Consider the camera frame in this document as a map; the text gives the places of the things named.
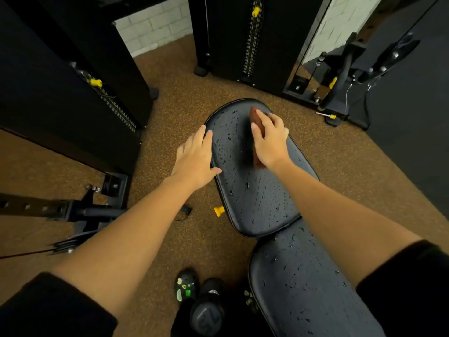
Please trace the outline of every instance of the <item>hand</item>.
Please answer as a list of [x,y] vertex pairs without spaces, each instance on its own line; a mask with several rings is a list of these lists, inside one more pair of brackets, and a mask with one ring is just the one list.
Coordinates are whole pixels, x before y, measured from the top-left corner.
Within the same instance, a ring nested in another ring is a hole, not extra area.
[[171,171],[171,176],[186,182],[192,192],[204,187],[222,172],[220,168],[210,169],[212,130],[209,130],[204,137],[205,131],[206,126],[202,125],[178,148],[175,166]]
[[284,127],[284,122],[277,115],[268,114],[267,116],[259,109],[256,110],[256,113],[265,127],[265,138],[262,137],[257,124],[251,123],[255,151],[261,162],[273,171],[273,168],[279,163],[290,161],[286,143],[288,129]]

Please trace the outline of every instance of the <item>person's left hand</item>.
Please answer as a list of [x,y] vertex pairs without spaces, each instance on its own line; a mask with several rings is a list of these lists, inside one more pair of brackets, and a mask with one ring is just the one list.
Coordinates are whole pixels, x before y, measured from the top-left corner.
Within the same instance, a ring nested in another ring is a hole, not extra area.
[[209,130],[204,137],[205,131],[206,126],[202,125],[178,148],[176,163],[171,171],[171,176],[186,182],[192,192],[204,187],[222,172],[220,168],[210,169],[212,130]]

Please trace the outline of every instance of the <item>person's right hand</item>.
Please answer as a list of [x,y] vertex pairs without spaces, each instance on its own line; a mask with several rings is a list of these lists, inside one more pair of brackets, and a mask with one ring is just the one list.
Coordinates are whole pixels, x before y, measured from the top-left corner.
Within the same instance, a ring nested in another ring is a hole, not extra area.
[[255,152],[261,162],[273,171],[276,165],[290,161],[286,143],[288,129],[284,127],[284,122],[277,115],[270,113],[267,116],[259,109],[256,113],[265,127],[265,138],[262,137],[257,124],[251,123]]

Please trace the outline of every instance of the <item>forearm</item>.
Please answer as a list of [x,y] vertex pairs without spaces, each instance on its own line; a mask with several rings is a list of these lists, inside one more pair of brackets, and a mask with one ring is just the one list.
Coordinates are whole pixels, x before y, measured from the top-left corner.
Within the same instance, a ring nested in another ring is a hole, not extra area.
[[421,239],[396,222],[326,187],[291,161],[279,163],[273,172],[353,286],[400,250]]
[[171,222],[191,192],[185,182],[165,179],[52,272],[117,316],[156,257]]

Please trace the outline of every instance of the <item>weight bench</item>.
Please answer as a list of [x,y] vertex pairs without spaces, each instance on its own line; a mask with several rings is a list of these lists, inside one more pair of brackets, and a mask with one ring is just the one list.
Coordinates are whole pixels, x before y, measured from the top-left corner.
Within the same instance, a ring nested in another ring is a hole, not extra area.
[[[257,242],[248,277],[254,298],[276,336],[384,336],[345,276],[301,218],[284,186],[253,166],[249,111],[271,110],[256,99],[220,107],[206,121],[213,130],[213,167],[226,214],[237,232]],[[293,163],[318,179],[295,142]]]

